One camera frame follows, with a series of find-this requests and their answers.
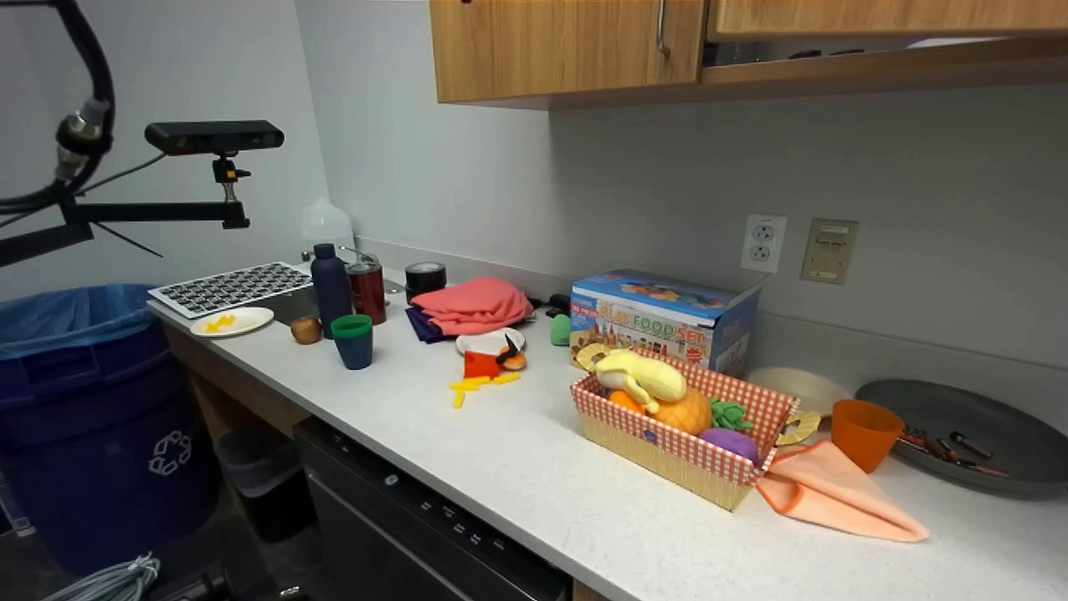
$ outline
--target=bottle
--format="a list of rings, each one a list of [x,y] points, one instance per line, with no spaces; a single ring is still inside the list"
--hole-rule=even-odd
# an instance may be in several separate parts
[[[304,259],[313,253],[313,244],[333,244],[333,253],[342,263],[357,263],[357,258],[361,258],[352,220],[327,198],[317,198],[304,211],[304,247],[300,247]]]
[[[329,319],[351,313],[352,300],[348,290],[342,259],[333,253],[333,244],[313,244],[311,287],[321,309],[324,333],[329,336]]]
[[[367,313],[375,323],[386,319],[386,290],[381,280],[377,258],[362,253],[357,263],[348,265],[348,287],[352,294],[352,306]]]

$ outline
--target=wicker basket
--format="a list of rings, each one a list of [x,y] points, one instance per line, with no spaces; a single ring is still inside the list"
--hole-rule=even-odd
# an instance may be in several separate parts
[[[733,380],[704,366],[674,365],[689,386],[708,398],[733,400],[747,407],[749,437],[759,448],[768,462],[777,430],[796,409],[796,400],[768,386],[753,386],[747,380]],[[733,511],[749,479],[759,474],[757,462],[713,448],[687,430],[668,428],[655,418],[613,407],[604,398],[597,377],[583,377],[570,386],[573,407],[580,415],[580,430],[593,442],[623,454],[626,460],[680,482],[684,491],[708,498],[712,503]]]

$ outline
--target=blue bottle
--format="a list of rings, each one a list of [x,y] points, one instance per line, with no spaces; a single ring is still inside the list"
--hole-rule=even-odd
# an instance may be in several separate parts
[[[352,300],[348,290],[342,259],[333,253],[333,244],[313,244],[311,259],[313,300],[321,306],[324,333],[329,336],[329,319],[351,313]]]

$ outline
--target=wire rack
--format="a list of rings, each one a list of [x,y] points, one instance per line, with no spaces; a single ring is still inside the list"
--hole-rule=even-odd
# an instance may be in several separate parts
[[[291,263],[253,263],[239,270],[208,273],[193,280],[178,280],[151,290],[151,300],[162,304],[168,309],[197,319],[203,313],[246,306],[266,297],[308,290],[308,270]]]

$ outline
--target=cabinet door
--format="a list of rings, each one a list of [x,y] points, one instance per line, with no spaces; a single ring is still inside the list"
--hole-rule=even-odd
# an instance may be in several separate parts
[[[712,0],[712,35],[1063,32],[1068,0]]]
[[[704,0],[430,0],[437,99],[695,84]]]

